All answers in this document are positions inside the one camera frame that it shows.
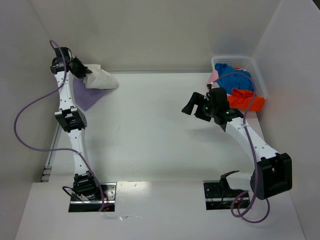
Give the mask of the white t shirt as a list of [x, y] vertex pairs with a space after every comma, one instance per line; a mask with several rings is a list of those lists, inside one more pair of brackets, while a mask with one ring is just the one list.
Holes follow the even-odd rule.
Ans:
[[100, 64], [85, 64], [91, 73], [83, 79], [87, 89], [112, 90], [118, 87], [118, 82], [109, 72], [103, 70]]

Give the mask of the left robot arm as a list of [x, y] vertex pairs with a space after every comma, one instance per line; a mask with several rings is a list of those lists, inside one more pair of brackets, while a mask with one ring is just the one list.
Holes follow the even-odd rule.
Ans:
[[54, 74], [59, 90], [59, 108], [54, 113], [60, 127], [67, 133], [74, 159], [74, 178], [72, 191], [79, 200], [97, 200], [100, 196], [99, 187], [90, 172], [85, 146], [85, 129], [87, 120], [84, 113], [77, 107], [73, 80], [84, 78], [91, 71], [73, 56], [67, 47], [54, 47], [56, 57], [52, 60], [50, 70]]

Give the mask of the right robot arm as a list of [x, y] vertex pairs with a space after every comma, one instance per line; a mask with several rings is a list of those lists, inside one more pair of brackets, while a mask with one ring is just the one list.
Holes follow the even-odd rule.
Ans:
[[253, 173], [233, 170], [220, 177], [221, 190], [253, 192], [265, 200], [292, 189], [292, 159], [270, 147], [249, 125], [237, 108], [230, 107], [224, 88], [210, 89], [205, 95], [194, 92], [182, 113], [214, 122], [233, 137], [254, 165]]

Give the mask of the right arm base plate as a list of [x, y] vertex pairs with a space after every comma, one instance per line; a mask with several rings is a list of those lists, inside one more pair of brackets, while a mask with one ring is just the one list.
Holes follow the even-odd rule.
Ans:
[[204, 181], [203, 189], [207, 211], [230, 210], [233, 200], [243, 192], [243, 190], [228, 190], [223, 193], [217, 180]]

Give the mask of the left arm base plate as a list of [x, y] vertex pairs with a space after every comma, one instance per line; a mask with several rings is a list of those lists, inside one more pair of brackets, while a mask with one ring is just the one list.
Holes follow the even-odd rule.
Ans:
[[95, 213], [95, 212], [114, 212], [116, 205], [116, 190], [117, 184], [113, 183], [102, 183], [102, 192], [104, 197], [103, 209], [100, 192], [85, 196], [83, 194], [76, 194], [74, 191], [70, 192], [70, 202], [68, 207], [69, 213]]

